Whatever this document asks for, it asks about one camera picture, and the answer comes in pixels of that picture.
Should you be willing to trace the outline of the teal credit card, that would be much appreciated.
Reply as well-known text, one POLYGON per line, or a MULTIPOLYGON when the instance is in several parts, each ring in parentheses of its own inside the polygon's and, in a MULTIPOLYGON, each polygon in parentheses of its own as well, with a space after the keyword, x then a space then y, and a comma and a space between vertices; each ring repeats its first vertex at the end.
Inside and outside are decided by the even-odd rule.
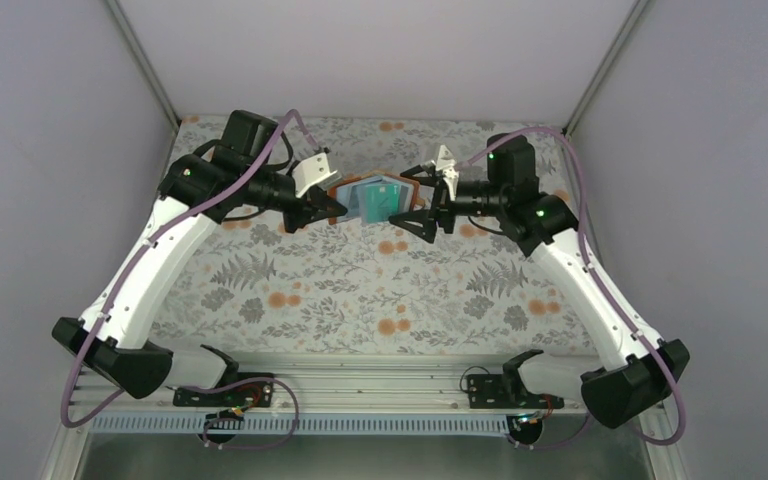
POLYGON ((373 184, 360 192, 361 219, 365 224, 388 222, 399 212, 401 187, 395 184, 373 184))

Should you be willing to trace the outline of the brown leather card holder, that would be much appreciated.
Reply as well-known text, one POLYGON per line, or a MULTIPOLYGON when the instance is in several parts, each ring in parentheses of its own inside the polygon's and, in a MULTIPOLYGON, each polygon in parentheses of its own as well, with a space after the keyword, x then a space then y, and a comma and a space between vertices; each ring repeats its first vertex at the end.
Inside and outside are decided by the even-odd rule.
POLYGON ((393 215, 412 211, 418 200, 420 184, 416 180, 388 172, 373 171, 345 180, 328 193, 347 212, 328 220, 336 225, 355 219, 363 224, 388 222, 393 215))

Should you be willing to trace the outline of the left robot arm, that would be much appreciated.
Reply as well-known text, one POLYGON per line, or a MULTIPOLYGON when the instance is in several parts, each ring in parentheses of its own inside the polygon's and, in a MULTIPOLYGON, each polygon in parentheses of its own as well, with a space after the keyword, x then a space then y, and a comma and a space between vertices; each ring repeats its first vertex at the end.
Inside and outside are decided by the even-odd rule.
POLYGON ((162 387, 212 389, 231 374, 232 360, 202 346, 176 350, 152 343, 160 306, 187 262, 236 209, 251 206, 283 216, 293 233, 341 216, 327 194, 338 173, 304 124, 313 149, 295 154, 285 134, 296 111, 281 120, 235 110, 222 135, 175 160, 162 179, 138 240, 99 297, 78 317, 62 317, 53 339, 118 390, 141 399, 162 387))

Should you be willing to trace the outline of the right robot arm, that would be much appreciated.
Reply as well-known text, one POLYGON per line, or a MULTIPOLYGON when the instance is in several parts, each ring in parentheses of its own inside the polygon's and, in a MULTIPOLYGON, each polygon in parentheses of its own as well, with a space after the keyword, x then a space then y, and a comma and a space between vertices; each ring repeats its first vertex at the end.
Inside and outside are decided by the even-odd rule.
POLYGON ((551 395, 583 403, 590 417, 616 429, 668 397, 690 354, 667 341, 630 305, 591 252, 579 220, 560 197, 542 191, 536 151, 523 135, 490 137, 482 152, 483 180, 462 180, 449 150, 402 172, 432 190, 428 208, 397 214, 390 223, 428 243, 450 234, 459 217, 492 217, 566 297, 597 352, 595 359, 558 357, 534 349, 503 367, 512 400, 551 395))

